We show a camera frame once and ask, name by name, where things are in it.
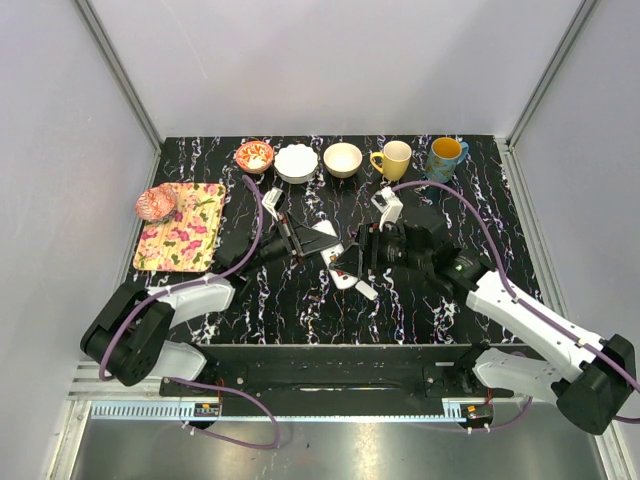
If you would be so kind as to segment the white remote control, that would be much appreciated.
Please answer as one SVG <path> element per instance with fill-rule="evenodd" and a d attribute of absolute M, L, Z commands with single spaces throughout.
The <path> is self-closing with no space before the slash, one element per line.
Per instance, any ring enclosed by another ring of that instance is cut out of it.
<path fill-rule="evenodd" d="M 356 277 L 346 274 L 340 270 L 335 270 L 331 267 L 331 264 L 344 252 L 344 247 L 339 241 L 337 233 L 331 222 L 329 220 L 323 220 L 313 225 L 312 228 L 321 233 L 335 237 L 338 240 L 335 245 L 320 252 L 321 258 L 323 259 L 336 288 L 338 290 L 346 290 L 355 286 L 358 282 Z"/>

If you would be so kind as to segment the white battery cover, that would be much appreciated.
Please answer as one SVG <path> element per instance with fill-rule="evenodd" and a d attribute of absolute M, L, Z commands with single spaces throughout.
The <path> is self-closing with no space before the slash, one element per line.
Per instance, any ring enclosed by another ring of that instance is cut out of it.
<path fill-rule="evenodd" d="M 355 284 L 354 288 L 370 301 L 374 301 L 378 297 L 377 291 L 373 289 L 368 283 L 362 280 L 358 281 Z"/>

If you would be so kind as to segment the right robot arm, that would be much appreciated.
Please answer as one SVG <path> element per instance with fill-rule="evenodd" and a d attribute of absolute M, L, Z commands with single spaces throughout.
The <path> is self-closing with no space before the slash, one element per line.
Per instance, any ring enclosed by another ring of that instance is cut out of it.
<path fill-rule="evenodd" d="M 556 406 L 579 429 L 601 435 L 637 385 L 629 340 L 619 334 L 605 339 L 561 317 L 438 227 L 364 225 L 342 253 L 331 255 L 330 266 L 359 278 L 392 267 L 420 272 L 439 293 L 505 327 L 539 354 L 531 359 L 478 348 L 454 373 L 465 395 L 486 388 L 522 393 Z"/>

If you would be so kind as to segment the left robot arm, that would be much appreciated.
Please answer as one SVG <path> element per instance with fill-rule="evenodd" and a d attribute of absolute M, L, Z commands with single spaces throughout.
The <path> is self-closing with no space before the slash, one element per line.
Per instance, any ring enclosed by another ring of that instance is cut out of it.
<path fill-rule="evenodd" d="M 98 364 L 103 380 L 130 387 L 149 376 L 181 377 L 193 394 L 208 394 L 216 384 L 215 369 L 197 347 L 168 340 L 169 330 L 229 308 L 252 270 L 288 256 L 328 259 L 340 246 L 329 221 L 309 227 L 285 216 L 259 241 L 234 251 L 230 267 L 221 273 L 165 287 L 121 284 L 84 333 L 80 350 Z"/>

